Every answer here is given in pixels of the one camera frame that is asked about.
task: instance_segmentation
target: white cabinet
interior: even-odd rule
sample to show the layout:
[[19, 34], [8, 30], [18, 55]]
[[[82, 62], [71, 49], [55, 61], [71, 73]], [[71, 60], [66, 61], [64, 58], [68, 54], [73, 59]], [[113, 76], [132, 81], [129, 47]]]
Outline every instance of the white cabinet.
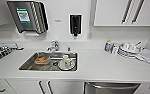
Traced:
[[131, 0], [96, 0], [94, 26], [121, 26], [126, 25]]
[[77, 81], [51, 81], [54, 94], [83, 94], [84, 83]]
[[150, 94], [150, 83], [142, 83], [134, 94]]
[[135, 0], [127, 25], [150, 26], [150, 0]]
[[16, 94], [5, 79], [0, 79], [0, 94]]
[[7, 0], [0, 0], [0, 25], [12, 23], [12, 16], [6, 4]]
[[7, 79], [17, 94], [83, 94], [83, 82]]
[[7, 81], [17, 94], [49, 94], [46, 81], [23, 79], [8, 79]]
[[150, 26], [150, 0], [95, 0], [94, 26]]

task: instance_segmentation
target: stainless steel sink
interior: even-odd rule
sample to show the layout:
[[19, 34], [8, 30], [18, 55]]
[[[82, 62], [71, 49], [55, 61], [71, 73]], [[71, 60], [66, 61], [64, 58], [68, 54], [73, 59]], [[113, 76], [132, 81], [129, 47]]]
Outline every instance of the stainless steel sink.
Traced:
[[[38, 56], [44, 55], [46, 57], [50, 56], [50, 63], [46, 65], [36, 64], [34, 61]], [[75, 66], [68, 71], [77, 70], [77, 53], [61, 53], [61, 52], [38, 52], [34, 53], [20, 68], [19, 70], [34, 70], [34, 71], [63, 71], [58, 67], [58, 63], [62, 60], [63, 55], [68, 55], [70, 59], [75, 61]]]

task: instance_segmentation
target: mug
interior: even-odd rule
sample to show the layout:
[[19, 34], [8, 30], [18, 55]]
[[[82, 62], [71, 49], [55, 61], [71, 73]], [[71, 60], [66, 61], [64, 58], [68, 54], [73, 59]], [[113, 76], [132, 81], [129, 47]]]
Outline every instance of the mug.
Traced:
[[129, 47], [130, 47], [130, 43], [129, 42], [126, 42], [126, 43], [123, 44], [123, 49], [128, 50]]
[[130, 45], [129, 45], [129, 50], [130, 50], [130, 51], [135, 51], [135, 50], [136, 50], [135, 44], [130, 44]]

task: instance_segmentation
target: soap dispenser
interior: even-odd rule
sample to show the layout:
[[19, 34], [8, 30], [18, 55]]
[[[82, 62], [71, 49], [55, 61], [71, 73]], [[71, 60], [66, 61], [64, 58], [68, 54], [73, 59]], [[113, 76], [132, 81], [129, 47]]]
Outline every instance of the soap dispenser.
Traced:
[[81, 34], [81, 16], [82, 15], [70, 15], [70, 33], [74, 37]]

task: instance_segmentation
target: paper towel dispenser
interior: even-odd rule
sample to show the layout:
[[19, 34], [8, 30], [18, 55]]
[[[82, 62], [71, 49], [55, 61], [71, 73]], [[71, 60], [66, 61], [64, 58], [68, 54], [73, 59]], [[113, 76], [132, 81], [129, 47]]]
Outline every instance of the paper towel dispenser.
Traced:
[[7, 1], [19, 33], [41, 34], [48, 30], [44, 4], [36, 1]]

